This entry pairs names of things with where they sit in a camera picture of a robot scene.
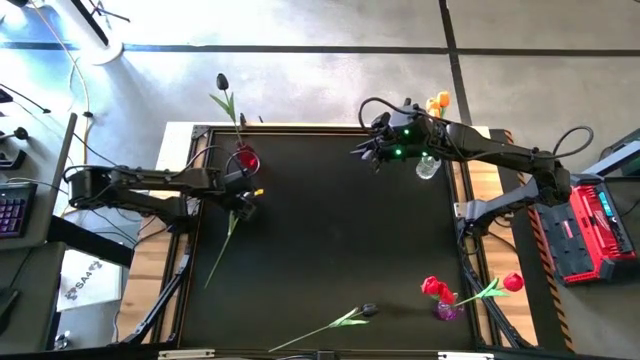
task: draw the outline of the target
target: red vase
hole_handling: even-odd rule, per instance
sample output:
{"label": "red vase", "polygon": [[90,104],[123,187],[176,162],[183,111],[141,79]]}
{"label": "red vase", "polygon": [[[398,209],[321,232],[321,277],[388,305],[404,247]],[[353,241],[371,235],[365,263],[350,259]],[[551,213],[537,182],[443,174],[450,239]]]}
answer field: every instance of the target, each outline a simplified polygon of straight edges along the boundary
{"label": "red vase", "polygon": [[236,158],[242,166],[250,172],[258,170],[258,157],[253,148],[247,144],[238,146]]}

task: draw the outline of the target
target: clear glass vase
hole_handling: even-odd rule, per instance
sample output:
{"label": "clear glass vase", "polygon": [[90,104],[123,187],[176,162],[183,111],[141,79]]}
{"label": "clear glass vase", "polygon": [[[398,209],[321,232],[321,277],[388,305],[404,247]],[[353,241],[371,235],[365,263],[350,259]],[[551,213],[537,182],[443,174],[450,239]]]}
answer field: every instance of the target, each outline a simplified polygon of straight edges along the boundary
{"label": "clear glass vase", "polygon": [[416,174],[424,180],[429,180],[436,174],[440,168],[441,161],[431,155],[423,156],[416,166]]}
{"label": "clear glass vase", "polygon": [[433,308],[433,315],[442,321],[451,321],[464,312],[464,306],[452,306],[438,301]]}

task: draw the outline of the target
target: flower stem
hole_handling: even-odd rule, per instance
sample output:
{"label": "flower stem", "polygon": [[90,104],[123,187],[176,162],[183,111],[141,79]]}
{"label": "flower stem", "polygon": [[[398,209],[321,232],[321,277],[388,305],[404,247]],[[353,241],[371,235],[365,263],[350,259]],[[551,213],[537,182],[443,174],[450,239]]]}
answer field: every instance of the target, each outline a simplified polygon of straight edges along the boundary
{"label": "flower stem", "polygon": [[[360,311],[360,312],[358,312],[358,313],[355,313],[355,314],[353,314],[353,315],[349,316],[347,319],[353,319],[354,317],[359,316],[359,315],[362,315],[362,311]],[[315,334],[317,334],[317,333],[319,333],[319,332],[321,332],[321,331],[325,331],[325,330],[330,329],[330,328],[332,328],[332,327],[337,327],[337,326],[332,326],[332,325],[333,325],[333,323],[331,323],[331,324],[329,324],[329,325],[327,325],[327,326],[323,326],[323,327],[321,327],[321,328],[319,328],[319,329],[313,330],[313,331],[312,331],[312,332],[310,332],[310,333],[306,333],[306,334],[304,334],[304,335],[302,335],[302,336],[300,336],[300,337],[297,337],[297,338],[295,338],[295,339],[293,339],[293,340],[291,340],[291,341],[287,341],[286,343],[284,343],[284,344],[282,344],[282,345],[278,345],[278,346],[274,347],[273,349],[269,350],[268,352],[274,352],[274,351],[276,351],[276,350],[280,350],[280,349],[282,349],[282,348],[283,348],[283,347],[285,347],[285,346],[289,346],[289,345],[291,345],[291,344],[293,344],[293,343],[295,343],[295,342],[298,342],[298,341],[300,341],[300,340],[302,340],[302,339],[306,339],[306,338],[308,338],[308,337],[309,337],[309,336],[311,336],[311,335],[315,335]]]}
{"label": "flower stem", "polygon": [[[227,90],[223,90],[224,91],[224,97],[225,99],[227,99],[227,106],[229,106],[229,96],[227,95]],[[244,145],[244,143],[242,142],[242,138],[240,137],[240,130],[238,128],[238,124],[236,123],[236,118],[235,116],[231,116],[231,114],[229,114],[229,117],[231,118],[231,121],[233,121],[233,127],[236,129],[236,135],[238,135],[238,142],[240,143],[240,146]]]}
{"label": "flower stem", "polygon": [[298,337],[298,338],[295,338],[295,339],[293,339],[293,340],[291,340],[291,341],[288,341],[288,342],[286,342],[286,343],[284,343],[284,344],[282,344],[282,345],[278,345],[278,346],[274,347],[273,349],[269,350],[269,352],[274,352],[274,351],[276,351],[276,350],[280,350],[280,349],[282,349],[282,348],[283,348],[283,347],[285,347],[285,346],[289,346],[289,345],[291,345],[291,344],[293,344],[293,343],[295,343],[295,342],[298,342],[298,341],[300,341],[300,340],[302,340],[302,339],[306,339],[306,338],[308,338],[309,336],[311,336],[311,335],[315,335],[315,334],[317,334],[317,333],[319,333],[319,332],[321,332],[321,331],[327,330],[327,329],[329,329],[330,327],[331,327],[331,325],[327,325],[327,326],[321,327],[321,328],[319,328],[319,329],[313,330],[313,331],[312,331],[312,332],[310,332],[310,333],[304,334],[304,335],[302,335],[302,336],[300,336],[300,337]]}
{"label": "flower stem", "polygon": [[237,218],[233,218],[233,220],[231,219],[231,217],[229,217],[229,229],[227,230],[227,239],[224,241],[224,245],[222,245],[222,250],[220,250],[220,253],[218,254],[218,258],[216,259],[216,262],[213,264],[213,268],[211,268],[211,272],[209,273],[209,277],[207,278],[207,282],[204,284],[204,288],[206,289],[207,286],[209,286],[209,282],[211,281],[211,278],[213,277],[213,273],[216,272],[216,269],[218,268],[218,264],[220,263],[220,259],[222,259],[222,254],[224,254],[224,250],[227,248],[227,244],[229,244],[229,239],[231,239],[231,235],[233,234],[233,230],[236,228],[236,224],[238,223],[238,219]]}
{"label": "flower stem", "polygon": [[475,300],[475,299],[476,299],[476,297],[475,297],[475,296],[470,297],[470,298],[468,298],[467,300],[464,300],[464,301],[461,301],[461,302],[459,302],[459,303],[457,303],[457,304],[454,304],[454,305],[453,305],[453,307],[460,306],[460,305],[462,305],[462,304],[468,303],[469,301],[471,301],[471,300]]}

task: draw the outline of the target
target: black tulip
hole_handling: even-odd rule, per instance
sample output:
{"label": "black tulip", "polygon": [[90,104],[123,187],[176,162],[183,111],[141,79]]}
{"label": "black tulip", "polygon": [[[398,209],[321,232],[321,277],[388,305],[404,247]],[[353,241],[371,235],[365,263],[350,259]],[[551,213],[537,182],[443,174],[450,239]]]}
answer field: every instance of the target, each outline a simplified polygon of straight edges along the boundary
{"label": "black tulip", "polygon": [[223,73],[218,74],[218,77],[216,78],[216,86],[218,86],[218,90],[223,91],[229,88],[229,81]]}
{"label": "black tulip", "polygon": [[362,305],[360,311],[362,311],[362,316],[372,317],[373,315],[378,313],[379,309],[378,305],[376,304],[364,304]]}

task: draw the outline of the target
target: table surface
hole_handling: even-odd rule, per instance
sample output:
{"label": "table surface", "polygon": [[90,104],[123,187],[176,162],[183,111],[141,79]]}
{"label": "table surface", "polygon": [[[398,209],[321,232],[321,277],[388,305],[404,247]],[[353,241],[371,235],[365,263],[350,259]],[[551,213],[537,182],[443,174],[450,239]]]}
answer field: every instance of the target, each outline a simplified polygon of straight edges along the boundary
{"label": "table surface", "polygon": [[[265,194],[254,218],[238,223],[206,289],[228,214],[215,204],[204,207],[182,346],[266,351],[375,303],[380,313],[370,324],[323,332],[288,350],[474,348],[465,319],[472,313],[440,321],[432,315],[435,302],[419,288],[426,275],[436,275],[463,289],[446,171],[425,181],[415,175],[419,159],[409,159],[374,174],[349,155],[366,139],[308,131],[245,135],[262,163],[252,181]],[[233,132],[215,135],[225,149],[236,141]],[[212,166],[224,168],[227,157],[214,152]]]}
{"label": "table surface", "polygon": [[[214,123],[168,123],[165,131],[165,138],[158,158],[158,169],[180,170],[187,161],[191,133],[194,125],[216,125]],[[479,131],[485,136],[489,136],[487,128],[480,127]],[[198,144],[197,148],[203,148],[204,144]],[[196,161],[196,166],[200,166],[201,161]],[[502,193],[502,187],[498,176],[497,168],[492,165],[473,161],[469,163],[473,191],[476,198],[491,199]],[[459,169],[454,168],[456,183],[461,184]],[[155,192],[156,196],[170,196],[169,192]],[[148,226],[140,236],[152,233],[162,228],[159,221]],[[496,233],[513,243],[513,235],[510,229],[492,227],[492,232]],[[162,273],[168,252],[170,236],[162,233],[150,238],[138,246],[130,270],[129,282],[125,289],[121,312],[118,317],[118,327],[121,334],[131,333],[137,323],[146,315],[157,298],[160,290]],[[181,247],[184,246],[185,239],[181,239]],[[512,271],[519,271],[518,256],[507,245],[502,244],[497,239],[486,236],[483,239],[485,253],[492,277],[504,277]],[[524,291],[513,294],[510,297],[497,299],[507,318],[518,329],[521,335],[529,342],[536,344],[535,330],[531,320],[528,300]],[[175,296],[167,307],[167,312],[163,320],[164,326],[161,340],[166,340],[170,332],[175,307]],[[478,302],[479,321],[482,336],[487,343],[491,343],[489,336],[489,325],[486,311],[481,302]]]}
{"label": "table surface", "polygon": [[[0,287],[8,287],[15,277],[12,288],[20,291],[9,325],[0,334],[1,354],[45,350],[65,249],[64,243],[54,242],[34,248],[0,251]],[[16,274],[23,261],[21,271]]]}
{"label": "table surface", "polygon": [[53,185],[38,184],[27,230],[23,237],[3,239],[0,250],[38,246],[44,244],[49,231],[51,215],[56,203],[69,154],[76,122],[68,117],[54,118],[47,115],[0,118],[0,130],[5,133],[21,126],[29,133],[27,140],[9,138],[0,143],[0,152],[9,159],[15,158],[19,150],[27,153],[22,167],[16,170],[0,171],[0,183],[12,178],[29,178]]}

